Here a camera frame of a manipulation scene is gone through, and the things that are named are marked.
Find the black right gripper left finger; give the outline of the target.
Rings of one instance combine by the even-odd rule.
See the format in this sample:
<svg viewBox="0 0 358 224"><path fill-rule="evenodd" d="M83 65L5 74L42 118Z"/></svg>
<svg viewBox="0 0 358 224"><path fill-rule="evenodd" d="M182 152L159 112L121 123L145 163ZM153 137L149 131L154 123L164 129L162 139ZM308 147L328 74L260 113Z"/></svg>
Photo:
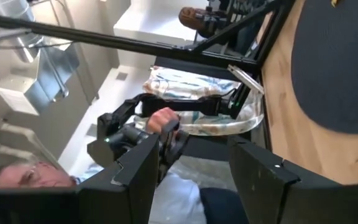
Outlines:
<svg viewBox="0 0 358 224"><path fill-rule="evenodd" d="M149 222L158 177L158 135L80 184L79 216L85 224Z"/></svg>

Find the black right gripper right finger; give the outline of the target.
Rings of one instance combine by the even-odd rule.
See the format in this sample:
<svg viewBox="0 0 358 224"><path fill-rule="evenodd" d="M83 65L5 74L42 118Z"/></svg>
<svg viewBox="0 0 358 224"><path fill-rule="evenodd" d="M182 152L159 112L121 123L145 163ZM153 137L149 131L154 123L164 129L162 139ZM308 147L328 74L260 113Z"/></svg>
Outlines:
<svg viewBox="0 0 358 224"><path fill-rule="evenodd" d="M232 178L251 224L279 224L289 186L299 177L283 159L239 136L228 138Z"/></svg>

